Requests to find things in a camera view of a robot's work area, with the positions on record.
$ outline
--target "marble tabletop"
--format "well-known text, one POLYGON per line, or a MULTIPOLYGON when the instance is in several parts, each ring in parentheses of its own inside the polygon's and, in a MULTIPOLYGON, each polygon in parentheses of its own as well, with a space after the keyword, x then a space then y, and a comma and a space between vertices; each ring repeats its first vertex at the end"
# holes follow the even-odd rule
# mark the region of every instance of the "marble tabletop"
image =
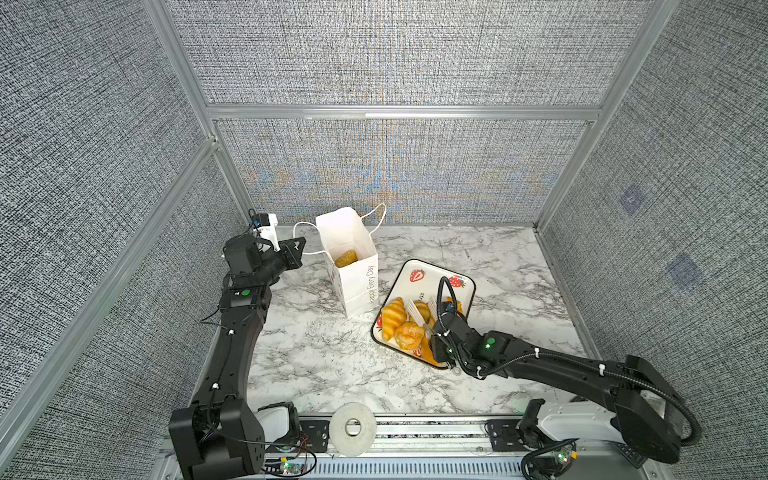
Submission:
MULTIPOLYGON (((305 251, 320 250, 302 229, 305 251)), ((290 238, 280 229, 279 237, 290 238)), ((573 323, 530 228, 388 227, 373 234, 379 252, 379 301, 402 264, 418 258, 470 276, 477 286, 468 321, 480 333, 511 333, 549 349, 584 355, 573 323)), ((320 256, 286 272, 253 354, 252 409, 291 401, 300 413, 333 413, 348 402, 374 413, 520 414, 529 399, 573 395, 541 383, 491 376, 484 381, 437 370, 374 343, 376 311, 347 319, 320 256)))

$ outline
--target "white tape roll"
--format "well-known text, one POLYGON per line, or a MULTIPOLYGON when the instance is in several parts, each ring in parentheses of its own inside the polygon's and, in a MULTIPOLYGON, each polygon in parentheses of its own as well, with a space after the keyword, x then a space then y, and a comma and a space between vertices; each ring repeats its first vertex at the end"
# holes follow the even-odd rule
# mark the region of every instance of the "white tape roll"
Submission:
POLYGON ((347 403, 331 417, 328 427, 331 443, 342 455, 356 457, 371 448, 376 439, 376 417, 371 409, 362 403, 347 403), (360 433, 350 435, 346 432, 349 420, 360 422, 360 433))

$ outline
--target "white paper bag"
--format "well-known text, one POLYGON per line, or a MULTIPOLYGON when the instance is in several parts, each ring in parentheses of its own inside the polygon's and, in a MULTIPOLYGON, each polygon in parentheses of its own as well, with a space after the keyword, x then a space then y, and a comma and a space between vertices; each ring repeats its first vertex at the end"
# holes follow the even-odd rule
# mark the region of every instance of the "white paper bag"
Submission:
POLYGON ((362 217, 359 217, 354 209, 344 207, 315 218, 315 227, 320 232, 324 250, 305 255, 324 253, 328 276, 347 318, 379 307, 379 254, 376 252, 371 233, 381 227, 385 215, 386 205, 379 204, 362 217), (379 224, 369 233, 362 224, 362 219, 379 207, 384 207, 384 213, 379 224), (334 259, 350 250, 355 250, 357 261, 338 268, 334 259))

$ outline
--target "bag handle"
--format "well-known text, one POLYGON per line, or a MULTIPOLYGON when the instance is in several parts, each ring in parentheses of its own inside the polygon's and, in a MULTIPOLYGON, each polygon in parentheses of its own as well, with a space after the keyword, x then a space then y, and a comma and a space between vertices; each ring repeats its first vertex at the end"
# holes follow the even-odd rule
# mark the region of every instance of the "bag handle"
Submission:
POLYGON ((374 208, 373 210, 371 210, 367 214, 365 214, 362 217, 360 217, 360 220, 362 220, 363 218, 368 217, 370 214, 372 214, 373 212, 377 211, 379 209, 379 207, 382 207, 382 206, 384 206, 384 213, 382 214, 382 218, 381 218, 381 220, 379 220, 379 224, 376 225, 376 228, 371 230, 370 233, 376 232, 379 229, 379 227, 382 226, 382 223, 384 222, 384 217, 386 217, 386 205, 385 204, 378 204, 378 205, 376 205, 376 208, 374 208))
MULTIPOLYGON (((305 225, 312 225, 313 227, 315 227, 315 229, 318 232, 320 231, 319 229, 317 229, 317 225, 315 225, 314 223, 310 223, 310 222, 296 222, 296 224, 293 225, 293 238, 296 238, 296 226, 300 225, 302 223, 304 223, 305 225)), ((317 250, 316 252, 304 252, 303 255, 317 255, 318 253, 328 253, 328 252, 326 252, 325 250, 317 250)))

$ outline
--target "strawberry illustration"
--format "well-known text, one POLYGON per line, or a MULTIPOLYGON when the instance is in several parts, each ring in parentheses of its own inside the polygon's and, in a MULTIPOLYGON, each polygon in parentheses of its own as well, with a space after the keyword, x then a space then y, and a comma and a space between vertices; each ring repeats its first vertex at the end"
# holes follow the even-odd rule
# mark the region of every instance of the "strawberry illustration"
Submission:
POLYGON ((452 276, 451 278, 448 279, 448 281, 451 283, 451 286, 455 288, 459 288, 466 285, 466 283, 464 283, 464 279, 458 275, 452 276))
POLYGON ((422 278, 426 276, 426 273, 424 273, 424 270, 413 270, 411 272, 411 281, 412 282, 418 282, 422 278))

